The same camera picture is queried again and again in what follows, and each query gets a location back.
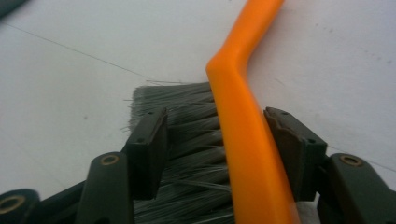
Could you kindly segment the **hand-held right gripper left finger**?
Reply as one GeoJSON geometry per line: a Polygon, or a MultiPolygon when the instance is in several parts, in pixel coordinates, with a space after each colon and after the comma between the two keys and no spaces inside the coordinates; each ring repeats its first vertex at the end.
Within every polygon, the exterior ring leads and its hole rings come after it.
{"type": "Polygon", "coordinates": [[[146,113],[133,127],[122,152],[128,159],[133,199],[155,198],[169,153],[167,110],[146,113]]]}

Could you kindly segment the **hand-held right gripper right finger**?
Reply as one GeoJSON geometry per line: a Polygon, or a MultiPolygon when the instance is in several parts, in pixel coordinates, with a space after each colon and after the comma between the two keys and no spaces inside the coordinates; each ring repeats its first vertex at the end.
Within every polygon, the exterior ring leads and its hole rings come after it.
{"type": "Polygon", "coordinates": [[[294,200],[312,202],[317,192],[315,170],[325,161],[327,144],[289,112],[266,107],[263,114],[276,141],[294,200]]]}

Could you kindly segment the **grey brush with orange handle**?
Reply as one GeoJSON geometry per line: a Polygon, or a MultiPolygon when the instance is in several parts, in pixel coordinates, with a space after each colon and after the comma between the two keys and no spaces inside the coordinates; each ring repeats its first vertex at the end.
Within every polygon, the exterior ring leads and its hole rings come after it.
{"type": "Polygon", "coordinates": [[[134,90],[131,128],[168,114],[171,148],[158,196],[138,224],[300,224],[285,168],[248,84],[251,53],[284,0],[247,0],[203,83],[134,90]]]}

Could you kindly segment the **grey dustpan with orange edge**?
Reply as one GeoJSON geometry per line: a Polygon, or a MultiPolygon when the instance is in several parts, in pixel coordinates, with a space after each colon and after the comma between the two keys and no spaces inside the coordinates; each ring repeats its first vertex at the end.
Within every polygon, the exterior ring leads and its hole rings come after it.
{"type": "Polygon", "coordinates": [[[26,3],[27,0],[0,0],[0,18],[4,18],[17,8],[26,3]]]}

